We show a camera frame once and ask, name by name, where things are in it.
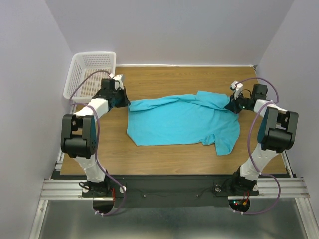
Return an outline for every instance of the wire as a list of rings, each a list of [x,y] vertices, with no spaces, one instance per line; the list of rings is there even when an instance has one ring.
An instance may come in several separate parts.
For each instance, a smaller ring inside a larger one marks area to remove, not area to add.
[[[247,203],[247,202],[248,202],[249,197],[250,197],[250,195],[249,195],[249,191],[248,191],[247,193],[248,193],[248,196],[247,196],[247,200],[245,201],[245,203]]]
[[[246,192],[244,192],[244,197],[242,200],[240,200],[241,202],[245,200],[245,197],[246,197]]]
[[[275,88],[275,86],[274,86],[271,82],[269,82],[268,80],[266,80],[266,79],[264,79],[264,78],[261,78],[261,77],[251,77],[251,78],[244,79],[244,80],[238,82],[237,84],[242,83],[242,82],[244,82],[244,81],[252,80],[252,79],[259,79],[259,80],[262,80],[262,81],[267,82],[267,83],[274,89],[274,91],[275,91],[275,93],[276,93],[277,100],[276,100],[274,103],[278,103],[278,101],[279,101],[279,95],[278,95],[277,89]],[[259,212],[245,212],[245,213],[244,213],[244,212],[240,212],[240,211],[236,211],[236,210],[234,210],[233,212],[237,212],[237,213],[241,213],[241,214],[246,214],[246,215],[262,214],[262,213],[268,212],[269,210],[273,209],[273,208],[278,204],[278,202],[279,202],[280,194],[281,194],[281,187],[280,187],[280,183],[279,183],[278,179],[277,179],[275,176],[271,175],[271,174],[263,174],[263,173],[261,173],[261,172],[259,171],[259,169],[258,169],[258,167],[257,167],[257,165],[256,165],[256,163],[255,163],[255,161],[254,161],[254,159],[253,159],[253,156],[252,156],[252,154],[251,154],[251,149],[250,149],[251,135],[252,135],[252,133],[253,133],[253,128],[254,128],[254,126],[255,126],[255,124],[256,124],[257,118],[258,118],[259,114],[261,113],[261,111],[262,111],[267,105],[272,104],[272,103],[273,103],[272,101],[266,102],[265,104],[263,104],[263,106],[260,107],[260,109],[259,109],[258,112],[256,113],[256,116],[255,116],[255,118],[254,118],[254,120],[253,120],[253,123],[252,123],[252,125],[251,125],[251,127],[250,127],[249,134],[248,134],[247,150],[248,150],[249,158],[250,158],[250,160],[251,160],[251,162],[252,162],[252,164],[253,164],[255,170],[256,170],[261,176],[270,177],[270,178],[273,178],[273,179],[276,181],[276,183],[277,183],[277,185],[278,185],[278,195],[277,195],[277,198],[276,198],[275,202],[273,203],[273,205],[271,205],[269,208],[267,208],[267,209],[265,209],[265,210],[262,210],[262,211],[259,211]]]
[[[85,186],[85,185],[84,185],[84,182],[79,182],[79,186],[80,186],[81,188],[86,189],[86,190],[90,190],[90,187],[89,187],[89,186]]]
[[[199,194],[197,194],[197,197],[200,198],[205,192],[210,192],[210,191],[211,191],[211,187],[205,188]]]
[[[224,197],[224,196],[219,196],[218,194],[219,194],[220,192],[227,191],[226,182],[228,182],[229,180],[231,180],[231,178],[226,179],[226,180],[222,183],[222,185],[220,186],[220,191],[218,191],[218,192],[215,191],[215,187],[217,186],[217,184],[215,184],[215,181],[213,182],[214,188],[212,189],[212,192],[213,192],[213,194],[215,195],[215,197]]]
[[[98,72],[106,72],[108,73],[109,77],[110,77],[110,72],[106,71],[106,70],[98,70],[98,71],[95,71],[93,73],[91,73],[89,76],[87,76],[84,81],[74,90],[74,92],[72,93],[72,95],[70,96],[70,99],[69,99],[69,104],[71,106],[75,106],[75,105],[84,105],[84,106],[87,106],[89,107],[92,111],[93,111],[93,114],[95,116],[95,119],[96,119],[96,124],[97,124],[97,139],[96,139],[96,151],[95,151],[95,162],[96,164],[98,165],[98,167],[102,170],[102,172],[105,174],[105,176],[107,176],[109,179],[111,179],[113,182],[115,182],[120,188],[122,188],[123,190],[123,200],[122,202],[120,203],[120,205],[114,210],[114,211],[111,211],[111,212],[108,212],[108,213],[100,213],[99,211],[97,210],[94,210],[95,211],[95,214],[98,214],[98,215],[101,215],[102,217],[104,216],[109,216],[109,215],[113,215],[115,214],[119,209],[122,208],[122,206],[124,205],[125,203],[125,200],[126,200],[126,189],[124,188],[124,186],[119,182],[117,181],[115,178],[113,178],[105,168],[102,167],[102,165],[100,164],[100,161],[98,160],[98,146],[99,146],[99,139],[100,139],[100,119],[99,119],[99,116],[96,112],[96,110],[94,109],[94,107],[92,106],[89,106],[87,104],[83,104],[83,103],[73,103],[72,102],[72,98],[73,96],[76,94],[76,92],[80,89],[80,87],[91,77],[93,76],[94,74],[98,73]]]
[[[249,92],[249,96],[251,97],[251,91],[250,90],[248,90],[248,89],[243,89],[241,92],[239,92],[239,93],[242,93],[243,91],[248,91]]]
[[[112,188],[112,199],[113,199],[113,203],[115,202],[115,189]]]
[[[279,102],[279,95],[278,95],[277,89],[275,88],[275,86],[274,86],[270,81],[266,80],[265,78],[262,78],[262,77],[250,77],[250,78],[244,79],[244,80],[242,80],[242,81],[240,81],[240,82],[237,82],[237,83],[235,84],[235,86],[237,86],[239,83],[243,83],[243,82],[245,82],[245,81],[253,80],[253,79],[259,79],[259,80],[262,80],[262,81],[264,81],[264,82],[267,82],[267,83],[274,89],[274,91],[275,91],[275,93],[276,93],[277,100],[274,101],[274,103],[278,103],[278,102]]]

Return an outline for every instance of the screw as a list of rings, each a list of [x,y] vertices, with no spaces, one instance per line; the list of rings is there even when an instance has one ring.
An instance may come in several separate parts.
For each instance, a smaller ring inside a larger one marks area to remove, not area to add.
[[[215,185],[215,191],[216,191],[217,193],[219,193],[219,192],[221,191],[221,186],[218,185],[218,184],[216,184],[216,185]]]
[[[120,187],[120,193],[124,193],[123,189],[124,189],[124,191],[126,192],[126,187],[125,187],[125,186],[122,186],[122,187]]]
[[[255,184],[255,186],[253,187],[253,191],[255,191],[255,192],[258,191],[258,186],[257,186],[257,184]]]

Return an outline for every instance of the wooden table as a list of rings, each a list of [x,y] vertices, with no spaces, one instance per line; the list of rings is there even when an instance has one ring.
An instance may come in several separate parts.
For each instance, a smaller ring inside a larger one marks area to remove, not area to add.
[[[152,99],[168,95],[196,94],[198,90],[232,94],[234,80],[255,76],[253,67],[117,67],[124,74],[124,85],[130,100]],[[252,90],[257,81],[247,81]],[[126,135],[128,110],[113,108],[101,117],[98,156],[113,175],[181,175],[232,174],[248,159],[247,136],[256,114],[242,111],[239,115],[240,137],[233,152],[217,156],[215,145],[135,146]],[[257,144],[261,118],[253,132],[251,147]],[[265,173],[285,174],[281,156],[274,158]],[[80,166],[64,156],[61,175],[84,175]]]

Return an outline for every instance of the white basket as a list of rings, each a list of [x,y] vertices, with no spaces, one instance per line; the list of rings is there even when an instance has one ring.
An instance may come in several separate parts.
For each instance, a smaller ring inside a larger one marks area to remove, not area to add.
[[[69,73],[66,78],[63,96],[70,98],[75,89],[91,73],[106,70],[115,74],[116,54],[112,51],[81,52],[73,56]],[[101,88],[101,79],[107,78],[105,72],[98,72],[91,76],[72,98],[75,102],[88,103]]]

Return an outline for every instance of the white wall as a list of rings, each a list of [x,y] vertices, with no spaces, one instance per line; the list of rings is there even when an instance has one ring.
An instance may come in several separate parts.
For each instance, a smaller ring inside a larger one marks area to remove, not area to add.
[[[265,52],[257,73],[277,87],[281,107],[299,113],[295,145],[288,156],[304,176],[319,221],[319,1],[295,0]]]
[[[54,168],[72,53],[43,0],[0,1],[0,238],[28,238]]]
[[[73,53],[118,64],[258,64],[293,0],[46,0]]]

